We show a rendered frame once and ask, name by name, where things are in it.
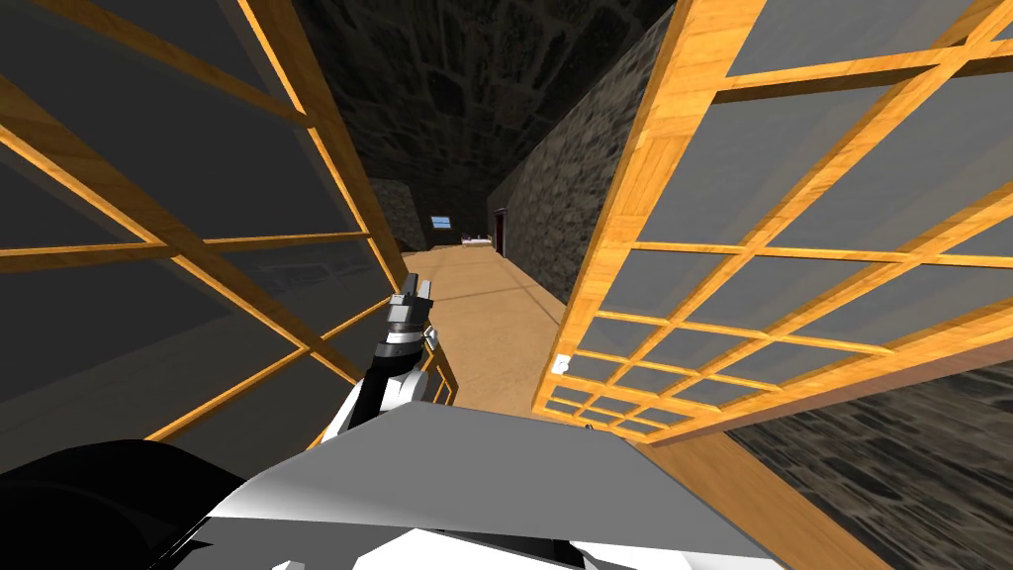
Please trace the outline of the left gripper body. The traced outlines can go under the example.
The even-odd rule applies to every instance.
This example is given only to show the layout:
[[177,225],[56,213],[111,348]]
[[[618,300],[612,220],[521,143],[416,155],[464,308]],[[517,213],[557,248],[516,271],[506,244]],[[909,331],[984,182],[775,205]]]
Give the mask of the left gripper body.
[[388,334],[422,336],[433,302],[428,298],[394,294],[388,301]]

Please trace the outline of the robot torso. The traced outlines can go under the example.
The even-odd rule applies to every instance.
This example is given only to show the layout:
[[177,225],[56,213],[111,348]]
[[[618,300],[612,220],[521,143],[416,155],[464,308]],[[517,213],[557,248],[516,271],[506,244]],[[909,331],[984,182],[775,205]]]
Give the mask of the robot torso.
[[621,438],[413,402],[252,477],[177,570],[790,570]]

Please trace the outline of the wooden glazed door leaf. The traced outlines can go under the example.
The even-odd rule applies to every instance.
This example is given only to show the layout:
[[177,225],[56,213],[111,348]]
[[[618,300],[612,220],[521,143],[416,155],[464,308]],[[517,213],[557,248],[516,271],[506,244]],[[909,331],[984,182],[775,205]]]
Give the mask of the wooden glazed door leaf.
[[300,453],[405,273],[293,0],[0,0],[0,472]]
[[1013,0],[679,0],[532,409],[668,443],[1011,343]]

